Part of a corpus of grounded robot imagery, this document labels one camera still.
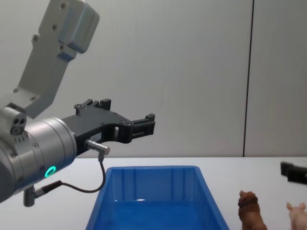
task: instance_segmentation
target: plastic animal figurine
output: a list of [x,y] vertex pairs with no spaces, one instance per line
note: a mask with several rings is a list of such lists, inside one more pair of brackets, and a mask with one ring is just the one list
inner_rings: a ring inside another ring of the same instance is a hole
[[268,230],[260,214],[258,198],[253,192],[241,191],[238,205],[242,230]]
[[289,217],[291,220],[292,230],[307,230],[307,213],[305,203],[300,203],[299,207],[292,207],[288,202],[287,209],[290,210]]

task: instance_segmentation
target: green led ring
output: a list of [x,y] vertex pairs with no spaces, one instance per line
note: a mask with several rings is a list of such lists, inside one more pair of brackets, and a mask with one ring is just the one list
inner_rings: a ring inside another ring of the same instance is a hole
[[57,170],[57,168],[55,166],[51,166],[45,173],[45,177],[49,177],[52,174],[55,173],[55,171]]

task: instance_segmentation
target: pink toy pig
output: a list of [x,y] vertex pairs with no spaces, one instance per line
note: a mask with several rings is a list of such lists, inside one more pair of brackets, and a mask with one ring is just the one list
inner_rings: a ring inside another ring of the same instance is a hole
[[300,203],[299,207],[292,207],[288,202],[287,209],[290,210],[289,217],[291,219],[292,230],[307,230],[307,213],[305,203]]

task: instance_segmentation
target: brown toy dog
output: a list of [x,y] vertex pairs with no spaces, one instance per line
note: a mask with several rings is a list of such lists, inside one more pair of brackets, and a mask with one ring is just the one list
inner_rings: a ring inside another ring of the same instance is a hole
[[287,209],[290,210],[289,217],[291,219],[292,230],[307,230],[307,213],[305,203],[300,203],[299,207],[292,207],[288,202]]
[[258,198],[252,192],[240,192],[239,217],[242,230],[268,230],[260,215]]

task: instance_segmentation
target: robotic arm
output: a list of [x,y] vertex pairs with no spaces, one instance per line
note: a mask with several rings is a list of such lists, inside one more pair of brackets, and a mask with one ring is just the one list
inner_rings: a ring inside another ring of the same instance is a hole
[[76,114],[64,119],[27,124],[27,116],[52,104],[68,63],[88,49],[98,21],[83,0],[50,0],[19,85],[0,100],[0,203],[33,191],[89,149],[107,155],[105,141],[130,143],[154,133],[153,114],[128,120],[110,111],[110,99],[77,104]]

